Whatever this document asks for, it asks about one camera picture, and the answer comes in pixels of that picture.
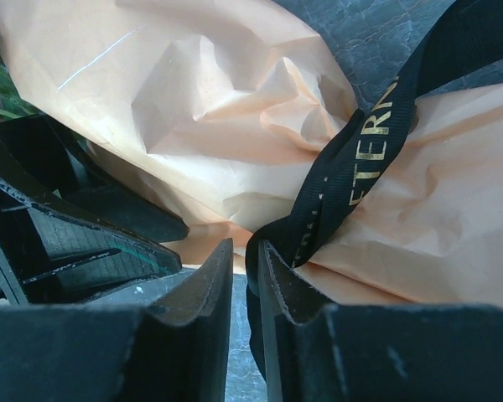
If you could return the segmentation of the black printed ribbon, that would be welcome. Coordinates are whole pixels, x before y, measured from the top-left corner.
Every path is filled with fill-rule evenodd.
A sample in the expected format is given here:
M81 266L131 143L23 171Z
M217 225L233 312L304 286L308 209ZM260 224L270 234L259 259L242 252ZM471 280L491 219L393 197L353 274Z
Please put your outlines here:
M289 215L262 226L246 245L251 353L266 372L259 301L259 244L270 242L291 269L333 236L397 157L415 100L503 59L503 1L456 1L428 31L369 113L356 110L310 168Z

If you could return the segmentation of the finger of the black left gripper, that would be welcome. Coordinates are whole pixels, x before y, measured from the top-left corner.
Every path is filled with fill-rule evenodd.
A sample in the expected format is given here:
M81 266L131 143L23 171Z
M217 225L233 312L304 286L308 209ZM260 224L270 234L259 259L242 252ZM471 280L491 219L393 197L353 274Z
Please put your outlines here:
M0 175L0 297L82 302L182 269L177 253L58 198L27 173Z
M49 116L0 122L0 143L21 168L64 201L157 243L184 239L189 228L99 167L86 140Z

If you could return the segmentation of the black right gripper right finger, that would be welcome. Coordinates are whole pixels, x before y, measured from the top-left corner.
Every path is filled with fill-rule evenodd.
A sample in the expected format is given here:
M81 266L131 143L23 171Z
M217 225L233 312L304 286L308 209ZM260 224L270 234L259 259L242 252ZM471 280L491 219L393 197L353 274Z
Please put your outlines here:
M503 401L503 310L340 305L259 251L271 401Z

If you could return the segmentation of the orange wrapping paper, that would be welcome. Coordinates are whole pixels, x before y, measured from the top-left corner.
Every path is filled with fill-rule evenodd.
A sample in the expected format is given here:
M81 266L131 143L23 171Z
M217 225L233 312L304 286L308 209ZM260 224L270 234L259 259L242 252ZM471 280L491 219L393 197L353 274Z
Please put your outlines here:
M271 1L0 1L0 53L23 100L184 220L187 264L287 215L356 108L324 40ZM298 273L342 304L503 308L503 84L419 99L397 159Z

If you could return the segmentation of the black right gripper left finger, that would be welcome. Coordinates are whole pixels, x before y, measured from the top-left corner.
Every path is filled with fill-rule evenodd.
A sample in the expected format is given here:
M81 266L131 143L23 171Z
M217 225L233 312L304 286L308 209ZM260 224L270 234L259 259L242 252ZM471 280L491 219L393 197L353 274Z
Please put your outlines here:
M0 307L0 401L222 401L233 243L149 306Z

